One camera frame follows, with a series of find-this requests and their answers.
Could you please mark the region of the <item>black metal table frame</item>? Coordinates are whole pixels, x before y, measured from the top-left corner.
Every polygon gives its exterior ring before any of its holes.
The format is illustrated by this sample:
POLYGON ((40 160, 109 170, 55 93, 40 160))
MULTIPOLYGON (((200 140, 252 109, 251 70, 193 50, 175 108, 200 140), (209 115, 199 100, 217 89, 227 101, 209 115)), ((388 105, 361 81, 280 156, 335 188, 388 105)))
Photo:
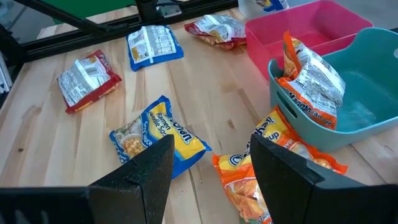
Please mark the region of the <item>black metal table frame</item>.
POLYGON ((98 24, 89 19, 80 19, 43 0, 15 0, 19 4, 63 21, 74 27, 75 30, 20 44, 12 36, 12 32, 0 24, 0 68, 4 67, 5 71, 12 68, 9 79, 11 83, 16 80, 23 65, 27 62, 118 39, 137 31, 142 26, 170 25, 238 6, 238 0, 179 1, 182 13, 177 16, 158 19, 154 22, 141 22, 139 13, 137 13, 98 24))

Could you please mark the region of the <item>blue Maruchan noodle pack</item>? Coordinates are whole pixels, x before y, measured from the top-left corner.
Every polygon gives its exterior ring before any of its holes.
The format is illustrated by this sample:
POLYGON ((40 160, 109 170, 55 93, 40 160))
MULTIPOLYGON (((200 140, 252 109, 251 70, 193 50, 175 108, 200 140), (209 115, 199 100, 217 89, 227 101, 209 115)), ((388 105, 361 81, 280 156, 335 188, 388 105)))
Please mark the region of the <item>blue Maruchan noodle pack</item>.
POLYGON ((142 26, 126 36, 131 69, 184 57, 184 52, 172 30, 167 26, 142 26))
POLYGON ((255 3, 265 12, 289 8, 287 0, 255 0, 255 3))
POLYGON ((211 151, 205 141, 173 118, 171 102, 164 95, 150 104, 135 120, 111 131, 109 138, 116 146, 121 163, 126 163, 168 134, 174 137, 175 144, 173 179, 211 151))

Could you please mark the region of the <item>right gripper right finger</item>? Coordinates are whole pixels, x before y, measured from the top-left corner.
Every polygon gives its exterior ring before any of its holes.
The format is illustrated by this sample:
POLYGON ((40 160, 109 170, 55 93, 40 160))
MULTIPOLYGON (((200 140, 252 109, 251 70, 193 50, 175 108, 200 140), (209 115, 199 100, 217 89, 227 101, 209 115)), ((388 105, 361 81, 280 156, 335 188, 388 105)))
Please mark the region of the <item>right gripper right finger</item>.
POLYGON ((250 154, 274 224, 365 224, 361 183, 258 134, 250 154))

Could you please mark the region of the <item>pink plastic bin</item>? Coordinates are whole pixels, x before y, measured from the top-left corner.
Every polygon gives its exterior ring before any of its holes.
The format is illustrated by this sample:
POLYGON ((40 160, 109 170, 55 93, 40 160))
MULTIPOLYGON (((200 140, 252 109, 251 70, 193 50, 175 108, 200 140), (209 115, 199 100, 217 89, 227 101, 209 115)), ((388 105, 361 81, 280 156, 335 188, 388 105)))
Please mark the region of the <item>pink plastic bin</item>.
POLYGON ((284 66, 283 34, 301 40, 318 55, 349 46, 356 34, 373 23, 342 5, 321 0, 277 11, 246 22, 249 58, 268 80, 268 63, 284 66))

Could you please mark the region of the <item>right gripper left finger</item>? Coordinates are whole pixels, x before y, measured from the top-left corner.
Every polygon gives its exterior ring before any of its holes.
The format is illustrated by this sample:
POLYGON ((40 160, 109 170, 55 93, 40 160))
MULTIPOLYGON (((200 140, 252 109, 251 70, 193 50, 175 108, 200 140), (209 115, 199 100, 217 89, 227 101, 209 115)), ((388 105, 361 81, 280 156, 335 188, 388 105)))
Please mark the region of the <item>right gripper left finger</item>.
POLYGON ((174 166, 174 137, 158 140, 90 185, 94 224, 162 224, 174 166))

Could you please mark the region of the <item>orange Maruchan noodle pack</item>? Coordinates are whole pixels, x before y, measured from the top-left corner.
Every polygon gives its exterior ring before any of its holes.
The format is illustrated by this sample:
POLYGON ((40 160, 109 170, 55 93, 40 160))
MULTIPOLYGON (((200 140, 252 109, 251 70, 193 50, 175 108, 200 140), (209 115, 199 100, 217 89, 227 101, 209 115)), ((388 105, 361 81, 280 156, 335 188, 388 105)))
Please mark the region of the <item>orange Maruchan noodle pack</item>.
POLYGON ((345 174, 348 170, 347 165, 338 163, 331 155, 320 152, 317 148, 302 140, 278 106, 274 107, 255 127, 253 133, 339 174, 345 174))
POLYGON ((236 207, 241 224, 274 224, 257 183, 248 151, 242 154, 213 154, 212 163, 226 196, 236 207))
POLYGON ((346 83, 326 60, 289 31, 284 32, 283 41, 284 72, 276 81, 310 119, 335 129, 346 83))

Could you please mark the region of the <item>red Maruchan noodle pack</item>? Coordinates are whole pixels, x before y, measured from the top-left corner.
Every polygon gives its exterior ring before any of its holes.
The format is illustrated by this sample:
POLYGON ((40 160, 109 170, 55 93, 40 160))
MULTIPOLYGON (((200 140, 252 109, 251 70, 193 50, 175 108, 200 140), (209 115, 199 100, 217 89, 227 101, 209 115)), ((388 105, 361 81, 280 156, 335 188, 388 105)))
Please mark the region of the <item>red Maruchan noodle pack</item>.
POLYGON ((65 112, 76 113, 104 97, 122 81, 101 50, 89 54, 61 75, 57 82, 66 104, 65 112))
POLYGON ((244 24, 229 15, 205 15, 184 25, 184 29, 210 45, 231 50, 246 44, 244 24))

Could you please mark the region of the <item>green floor mat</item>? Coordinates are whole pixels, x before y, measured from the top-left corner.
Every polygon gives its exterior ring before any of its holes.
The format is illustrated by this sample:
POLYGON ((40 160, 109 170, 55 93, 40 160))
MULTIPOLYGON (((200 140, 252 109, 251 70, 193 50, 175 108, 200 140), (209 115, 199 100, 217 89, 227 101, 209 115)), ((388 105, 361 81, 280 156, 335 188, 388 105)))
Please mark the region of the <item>green floor mat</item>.
POLYGON ((135 0, 43 0, 44 2, 83 18, 133 6, 135 0))

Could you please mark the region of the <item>teal plastic bin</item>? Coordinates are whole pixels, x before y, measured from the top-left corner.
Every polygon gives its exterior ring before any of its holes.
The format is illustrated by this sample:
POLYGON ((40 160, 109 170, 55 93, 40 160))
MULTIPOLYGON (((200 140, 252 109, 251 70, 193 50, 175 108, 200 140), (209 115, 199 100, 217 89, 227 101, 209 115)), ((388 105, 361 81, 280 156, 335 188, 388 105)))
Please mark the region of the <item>teal plastic bin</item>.
POLYGON ((323 58, 346 83, 335 129, 310 119, 276 82, 277 61, 268 64, 271 106, 278 106, 296 133, 323 152, 333 152, 398 125, 398 32, 378 27, 359 31, 344 49, 323 58))

